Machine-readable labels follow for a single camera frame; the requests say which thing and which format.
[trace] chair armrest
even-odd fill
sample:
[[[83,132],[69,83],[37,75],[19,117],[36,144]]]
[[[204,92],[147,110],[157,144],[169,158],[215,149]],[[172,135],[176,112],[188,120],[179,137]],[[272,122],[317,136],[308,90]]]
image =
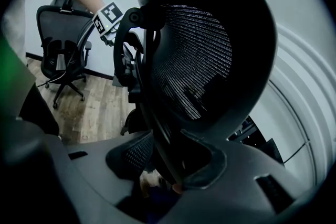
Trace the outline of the chair armrest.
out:
[[[85,43],[85,50],[90,50],[92,48],[92,43],[89,41],[86,41]]]

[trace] baseboard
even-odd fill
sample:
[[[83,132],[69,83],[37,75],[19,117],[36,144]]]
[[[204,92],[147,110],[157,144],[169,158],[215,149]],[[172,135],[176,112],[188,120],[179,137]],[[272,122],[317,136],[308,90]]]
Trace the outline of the baseboard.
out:
[[[42,59],[43,59],[43,57],[40,56],[40,55],[30,54],[28,52],[26,52],[26,57],[29,57],[29,58],[32,58],[32,59],[38,60],[38,61],[42,61]],[[88,74],[88,75],[91,75],[91,76],[99,77],[99,78],[113,80],[113,76],[106,75],[106,74],[103,74],[103,73],[99,73],[99,72],[96,72],[96,71],[93,71],[93,70],[87,69],[87,68],[84,69],[84,73]]]

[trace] chair leg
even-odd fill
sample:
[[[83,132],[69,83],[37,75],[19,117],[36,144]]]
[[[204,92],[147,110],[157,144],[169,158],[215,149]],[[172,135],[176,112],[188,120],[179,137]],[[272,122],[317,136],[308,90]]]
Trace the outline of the chair leg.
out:
[[[78,94],[81,96],[81,100],[84,101],[84,94],[83,94],[80,90],[78,90],[78,88],[77,88],[75,85],[73,85],[71,82],[68,83],[68,85],[69,85],[70,88],[72,88],[76,93],[78,93]]]
[[[62,90],[64,89],[64,87],[65,87],[65,84],[61,84],[61,85],[59,86],[57,92],[56,92],[56,95],[55,95],[55,98],[54,98],[54,104],[52,105],[52,107],[53,107],[54,109],[57,109],[57,106],[58,106],[58,105],[57,105],[56,101],[57,101],[59,95],[61,94]]]

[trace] white wristband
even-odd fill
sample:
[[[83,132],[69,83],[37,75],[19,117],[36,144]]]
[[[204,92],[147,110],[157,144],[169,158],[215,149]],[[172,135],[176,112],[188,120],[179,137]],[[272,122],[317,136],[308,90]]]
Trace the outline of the white wristband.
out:
[[[108,34],[108,32],[110,32],[113,27],[120,22],[122,15],[122,11],[120,11],[115,2],[105,5],[103,8],[98,10],[92,21],[97,28],[100,37]]]

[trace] floor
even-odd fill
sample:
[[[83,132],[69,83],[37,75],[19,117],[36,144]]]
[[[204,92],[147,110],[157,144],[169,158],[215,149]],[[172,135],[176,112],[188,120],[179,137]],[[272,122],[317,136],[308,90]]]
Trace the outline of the floor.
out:
[[[36,77],[36,85],[47,78],[42,74],[41,62],[27,59],[29,70]],[[53,99],[59,87],[50,84],[46,89],[39,87],[56,121],[65,144],[88,143],[106,140],[120,135],[127,115],[135,108],[128,103],[127,88],[112,85],[111,80],[86,75],[87,82],[74,81],[74,85],[84,94],[85,100],[69,87],[65,87],[58,98],[58,109],[53,107]]]

